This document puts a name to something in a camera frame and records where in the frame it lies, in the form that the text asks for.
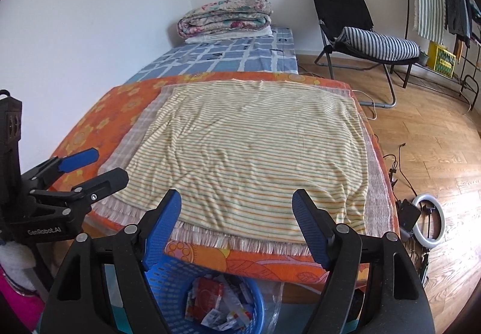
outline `white pillow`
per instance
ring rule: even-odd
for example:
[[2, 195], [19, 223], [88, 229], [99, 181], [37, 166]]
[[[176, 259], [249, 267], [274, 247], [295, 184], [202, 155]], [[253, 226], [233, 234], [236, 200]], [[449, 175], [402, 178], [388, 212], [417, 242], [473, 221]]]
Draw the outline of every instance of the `white pillow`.
[[203, 44], [205, 42], [223, 41], [224, 39], [254, 38], [254, 37], [273, 37], [270, 26], [256, 31], [233, 30], [222, 34], [197, 35], [185, 40], [186, 44]]

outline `snack package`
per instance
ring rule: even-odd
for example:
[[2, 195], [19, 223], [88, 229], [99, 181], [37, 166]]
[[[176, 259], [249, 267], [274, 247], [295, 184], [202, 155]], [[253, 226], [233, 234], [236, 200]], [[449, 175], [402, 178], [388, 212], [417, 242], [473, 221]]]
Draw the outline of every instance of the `snack package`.
[[250, 320], [252, 320], [252, 316], [254, 314], [254, 308], [250, 304], [242, 304], [242, 306], [245, 309], [246, 315], [249, 317]]
[[197, 289], [199, 289], [199, 279], [196, 278], [192, 283], [192, 298], [195, 299], [197, 297]]
[[219, 308], [225, 285], [205, 277], [200, 277], [198, 280], [192, 316], [194, 321], [201, 323], [211, 310]]
[[242, 292], [242, 296], [244, 296], [244, 300], [247, 304], [250, 304], [251, 306], [254, 305], [254, 298], [252, 297], [252, 293], [247, 287], [246, 284], [244, 284], [242, 281], [239, 284], [240, 291]]
[[235, 319], [228, 320], [227, 322], [221, 325], [218, 325], [217, 327], [214, 327], [214, 329], [217, 331], [225, 331], [229, 329], [237, 330], [238, 328], [239, 328], [239, 324]]
[[185, 306], [185, 319], [193, 321], [194, 316], [194, 299], [192, 298], [192, 290], [187, 293], [187, 303]]
[[242, 294], [242, 291], [241, 291], [242, 280], [239, 277], [229, 276], [229, 275], [224, 275], [223, 277], [225, 278], [225, 281], [227, 281], [227, 284], [229, 285], [230, 289], [232, 289], [234, 294], [237, 296], [239, 301], [242, 304], [246, 303], [244, 295]]
[[214, 308], [214, 309], [211, 309], [206, 316], [204, 316], [204, 319], [202, 319], [201, 325], [210, 327], [210, 328], [215, 328], [218, 325], [223, 324], [225, 320], [226, 320], [225, 315]]
[[247, 315], [247, 311], [242, 306], [242, 303], [237, 297], [236, 293], [229, 286], [229, 283], [227, 282], [225, 277], [221, 274], [215, 277], [215, 280], [219, 281], [224, 285], [224, 295], [222, 297], [222, 300], [225, 301], [225, 304], [227, 305], [231, 313], [234, 314], [234, 317], [239, 322], [239, 325], [241, 327], [249, 326], [249, 324], [251, 323], [251, 319]]

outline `floral quilt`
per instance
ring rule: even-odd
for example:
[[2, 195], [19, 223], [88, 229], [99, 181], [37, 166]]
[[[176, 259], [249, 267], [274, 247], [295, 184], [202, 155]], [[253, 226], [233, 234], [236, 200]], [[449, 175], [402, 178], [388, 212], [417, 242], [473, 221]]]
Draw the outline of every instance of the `floral quilt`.
[[271, 23], [268, 0], [221, 0], [193, 9], [177, 23], [182, 38], [235, 29], [260, 30]]

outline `plastic bag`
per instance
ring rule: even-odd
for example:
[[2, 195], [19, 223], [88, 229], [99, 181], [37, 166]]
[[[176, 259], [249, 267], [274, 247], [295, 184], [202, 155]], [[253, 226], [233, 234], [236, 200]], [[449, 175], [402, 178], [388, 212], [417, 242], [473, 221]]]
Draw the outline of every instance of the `plastic bag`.
[[239, 317], [237, 321], [239, 321], [239, 324], [241, 325], [241, 327], [249, 326], [249, 324], [251, 323], [251, 320], [247, 316], [246, 311], [242, 306], [242, 303], [240, 302], [239, 298], [230, 287], [228, 281], [225, 279], [225, 277], [222, 274], [215, 277], [214, 279], [224, 284], [224, 294], [222, 296], [222, 300], [224, 300], [225, 304], [229, 308], [229, 311], [235, 312], [237, 314], [237, 316]]
[[261, 334], [272, 334], [276, 328], [282, 303], [284, 283], [278, 281], [256, 280], [264, 298], [264, 327]]

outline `folded quilt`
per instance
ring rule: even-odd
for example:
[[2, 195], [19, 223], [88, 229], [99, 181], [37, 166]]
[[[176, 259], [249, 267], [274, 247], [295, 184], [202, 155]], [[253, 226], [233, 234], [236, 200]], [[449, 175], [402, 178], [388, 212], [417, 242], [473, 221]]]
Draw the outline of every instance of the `folded quilt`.
[[186, 13], [177, 23], [177, 32], [189, 38], [239, 29], [260, 30], [270, 25], [271, 13], [268, 0], [221, 0]]
[[186, 44], [205, 44], [206, 42], [217, 42], [224, 41], [228, 39], [240, 39], [240, 38], [256, 38], [256, 37], [273, 37], [272, 29], [267, 26], [264, 29], [257, 30], [234, 30], [221, 32], [218, 34], [206, 34], [206, 35], [196, 35], [195, 37], [190, 37], [185, 40]]

